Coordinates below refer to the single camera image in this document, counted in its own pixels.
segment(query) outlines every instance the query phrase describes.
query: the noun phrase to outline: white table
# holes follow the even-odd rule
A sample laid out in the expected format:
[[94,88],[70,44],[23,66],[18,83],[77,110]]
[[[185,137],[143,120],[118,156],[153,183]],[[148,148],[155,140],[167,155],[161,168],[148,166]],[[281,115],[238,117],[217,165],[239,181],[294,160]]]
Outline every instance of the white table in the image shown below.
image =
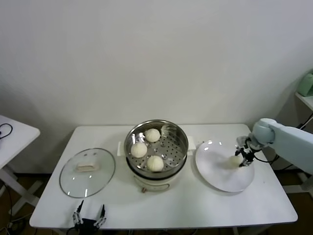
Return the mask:
[[[37,228],[70,228],[72,214],[82,201],[65,195],[59,186],[64,164],[77,152],[101,147],[113,153],[116,171],[110,183],[85,198],[82,217],[97,219],[102,204],[107,221],[102,229],[212,228],[290,223],[298,216],[269,164],[255,161],[255,178],[241,193],[227,193],[210,186],[199,175],[189,156],[177,185],[165,192],[141,193],[117,146],[132,126],[82,126],[75,129],[30,219]],[[221,141],[233,145],[247,135],[243,124],[181,125],[195,144]],[[265,160],[263,153],[258,153]]]
[[[36,137],[40,131],[37,128],[28,126],[18,121],[0,116],[0,124],[9,123],[13,127],[12,133],[0,140],[0,179],[9,185],[14,191],[19,193],[22,198],[13,206],[12,215],[15,215],[19,209],[27,202],[33,206],[37,205],[38,197],[32,195],[42,184],[40,181],[35,182],[29,190],[22,187],[16,180],[17,177],[12,171],[5,167],[17,154],[26,148]],[[2,135],[6,134],[10,128],[5,125],[1,128]]]

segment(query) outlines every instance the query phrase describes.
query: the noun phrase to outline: table leg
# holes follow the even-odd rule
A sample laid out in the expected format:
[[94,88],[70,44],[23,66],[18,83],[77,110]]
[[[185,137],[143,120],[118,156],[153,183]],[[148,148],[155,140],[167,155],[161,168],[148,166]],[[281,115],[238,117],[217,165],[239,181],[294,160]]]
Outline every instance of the table leg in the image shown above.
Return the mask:
[[42,182],[36,181],[29,190],[26,190],[3,169],[0,169],[0,179],[22,196],[22,198],[13,206],[12,215],[15,215],[26,202],[33,206],[37,205],[39,198],[34,196],[32,193],[34,193],[42,185]]
[[298,173],[299,178],[303,182],[301,185],[283,186],[286,193],[303,193],[308,192],[313,199],[313,176],[309,179],[304,173]]
[[[17,180],[18,178],[13,174],[13,172],[10,170],[10,168],[8,168],[7,166],[4,166],[2,168],[3,170],[5,170],[9,175],[12,176],[12,178],[14,178],[15,180]],[[2,196],[2,194],[5,191],[5,186],[2,186],[2,188],[0,188],[0,197]]]

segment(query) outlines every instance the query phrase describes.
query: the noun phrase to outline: black cable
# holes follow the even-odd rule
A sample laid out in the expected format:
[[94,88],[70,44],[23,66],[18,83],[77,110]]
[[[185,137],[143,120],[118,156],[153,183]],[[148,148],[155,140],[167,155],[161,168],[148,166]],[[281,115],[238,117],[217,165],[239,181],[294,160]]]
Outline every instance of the black cable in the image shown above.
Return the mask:
[[280,156],[278,156],[278,155],[276,154],[275,158],[274,158],[273,161],[270,163],[270,165],[272,165],[273,162],[277,161],[279,158],[280,158]]
[[311,113],[311,115],[308,117],[308,119],[304,122],[304,123],[301,123],[297,126],[298,129],[304,129],[305,128],[305,124],[307,124],[307,122],[313,117],[313,113]]
[[69,231],[71,231],[71,230],[73,230],[73,229],[75,229],[75,227],[69,228],[69,229],[67,230],[67,235],[68,235]]
[[286,170],[287,168],[289,168],[289,167],[291,167],[291,166],[293,166],[293,164],[290,164],[289,166],[287,166],[287,167],[285,167],[285,168],[283,168],[283,169],[275,170],[275,172],[276,172],[276,171]]
[[263,163],[270,163],[270,164],[278,160],[278,158],[276,158],[276,157],[275,157],[273,160],[271,160],[271,161],[263,161],[263,160],[257,158],[256,156],[254,156],[254,158],[255,158],[256,160],[260,161],[260,162],[263,162]]
[[10,191],[9,191],[8,186],[5,185],[5,183],[3,183],[3,185],[5,186],[5,188],[6,188],[7,192],[8,192],[8,194],[9,194],[9,198],[10,198],[11,211],[10,211],[10,221],[9,221],[9,223],[11,223],[11,221],[12,221],[12,197],[11,197],[11,193],[10,193]]
[[8,134],[6,134],[6,135],[4,135],[4,136],[1,136],[1,137],[0,137],[0,140],[3,139],[3,138],[5,138],[5,137],[7,137],[7,136],[9,136],[9,135],[12,133],[12,131],[13,131],[13,126],[12,126],[11,124],[9,124],[9,123],[1,124],[1,125],[0,125],[0,128],[3,127],[4,125],[10,126],[10,127],[11,127],[11,130],[10,130],[10,132],[9,132]]

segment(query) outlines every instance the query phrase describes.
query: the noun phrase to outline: white wall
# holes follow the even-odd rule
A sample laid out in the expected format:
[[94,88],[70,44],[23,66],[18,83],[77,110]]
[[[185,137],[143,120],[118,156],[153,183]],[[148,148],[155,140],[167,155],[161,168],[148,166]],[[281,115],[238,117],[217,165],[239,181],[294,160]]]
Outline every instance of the white wall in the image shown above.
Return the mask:
[[12,167],[52,172],[78,125],[276,117],[313,67],[312,8],[311,0],[1,1],[0,112],[42,131]]

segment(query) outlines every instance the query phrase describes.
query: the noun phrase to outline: perforated steamer tray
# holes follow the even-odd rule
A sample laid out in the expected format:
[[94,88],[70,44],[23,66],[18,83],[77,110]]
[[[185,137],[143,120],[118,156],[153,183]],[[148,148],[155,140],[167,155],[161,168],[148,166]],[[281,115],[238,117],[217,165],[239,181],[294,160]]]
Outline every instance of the perforated steamer tray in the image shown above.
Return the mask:
[[[151,128],[157,129],[161,134],[161,138],[154,143],[145,139],[145,131]],[[142,158],[135,158],[131,155],[131,147],[136,142],[143,142],[148,147],[146,155]],[[182,168],[187,157],[188,138],[183,130],[174,123],[151,120],[139,124],[129,132],[124,142],[124,151],[133,171],[148,178],[163,178],[175,174]],[[164,161],[162,171],[151,172],[147,168],[147,160],[152,155],[162,157]]]

